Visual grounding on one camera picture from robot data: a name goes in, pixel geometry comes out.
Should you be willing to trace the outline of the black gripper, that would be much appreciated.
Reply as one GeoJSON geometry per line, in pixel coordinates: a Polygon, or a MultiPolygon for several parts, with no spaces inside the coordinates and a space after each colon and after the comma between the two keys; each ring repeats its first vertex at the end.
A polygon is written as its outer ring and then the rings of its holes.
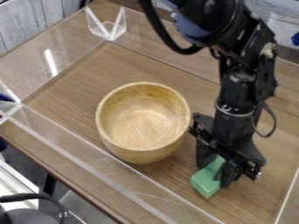
{"type": "Polygon", "coordinates": [[[220,188],[226,188],[241,175],[256,180],[261,174],[266,159],[252,139],[260,114],[261,108],[254,109],[252,115],[241,117],[225,115],[218,110],[213,117],[201,113],[190,115],[189,133],[196,139],[197,168],[202,169],[216,155],[225,159],[213,175],[220,188]]]}

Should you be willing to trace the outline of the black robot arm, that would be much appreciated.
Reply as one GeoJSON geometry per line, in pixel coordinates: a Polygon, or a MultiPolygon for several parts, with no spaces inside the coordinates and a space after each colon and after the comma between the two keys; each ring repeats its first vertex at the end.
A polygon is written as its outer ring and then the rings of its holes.
{"type": "Polygon", "coordinates": [[[206,48],[218,62],[218,95],[209,126],[192,115],[189,133],[196,138],[196,163],[204,170],[222,159],[210,176],[221,187],[245,175],[257,179],[266,160],[253,145],[257,122],[269,111],[266,99],[276,94],[276,35],[244,0],[164,0],[172,21],[190,43],[180,47],[165,30],[152,0],[137,0],[165,45],[181,55],[206,48]]]}

